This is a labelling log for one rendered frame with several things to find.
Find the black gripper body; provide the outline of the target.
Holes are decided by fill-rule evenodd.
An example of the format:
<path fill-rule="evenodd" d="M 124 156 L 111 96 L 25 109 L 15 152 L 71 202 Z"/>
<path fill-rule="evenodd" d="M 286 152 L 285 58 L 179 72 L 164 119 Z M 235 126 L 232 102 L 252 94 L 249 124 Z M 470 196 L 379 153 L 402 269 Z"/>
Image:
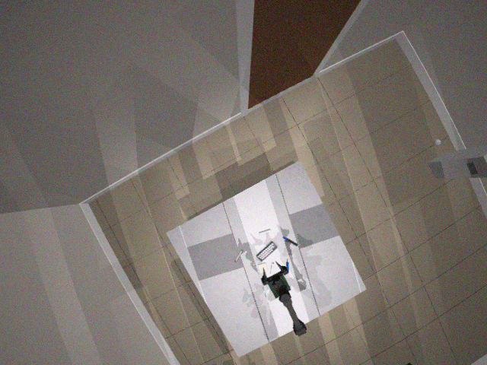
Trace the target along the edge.
<path fill-rule="evenodd" d="M 286 268 L 286 266 L 284 266 L 284 267 L 285 267 L 285 271 L 279 271 L 279 272 L 277 272 L 277 273 L 269 276 L 267 278 L 268 280 L 266 280 L 266 281 L 263 281 L 263 278 L 261 278 L 261 282 L 262 282 L 263 286 L 266 286 L 269 283 L 270 280 L 274 280 L 274 281 L 278 280 L 279 279 L 279 276 L 281 274 L 284 274 L 284 275 L 288 274 L 289 273 L 289 270 Z M 277 288 L 280 288 L 282 286 L 283 286 L 283 284 L 279 285 Z"/>

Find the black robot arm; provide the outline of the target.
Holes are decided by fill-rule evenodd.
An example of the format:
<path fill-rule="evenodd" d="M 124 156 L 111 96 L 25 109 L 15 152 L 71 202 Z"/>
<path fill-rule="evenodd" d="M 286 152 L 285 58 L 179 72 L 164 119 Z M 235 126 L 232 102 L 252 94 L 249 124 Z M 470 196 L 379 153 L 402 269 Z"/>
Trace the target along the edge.
<path fill-rule="evenodd" d="M 283 283 L 283 280 L 281 279 L 281 277 L 279 276 L 279 279 L 274 281 L 272 280 L 273 284 L 273 288 L 274 290 L 277 289 L 277 293 L 279 294 L 279 301 L 281 301 L 281 303 L 283 303 L 284 306 L 286 306 L 288 308 L 288 312 L 294 322 L 294 326 L 293 326 L 293 330 L 294 330 L 294 333 L 298 336 L 301 336 L 303 334 L 306 333 L 306 327 L 305 327 L 305 324 L 304 322 L 302 322 L 296 312 L 294 311 L 294 308 L 292 306 L 292 299 L 291 299 L 291 295 L 288 291 L 288 288 L 286 287 L 285 283 Z M 279 285 L 283 284 L 282 287 L 280 288 L 277 288 Z"/>

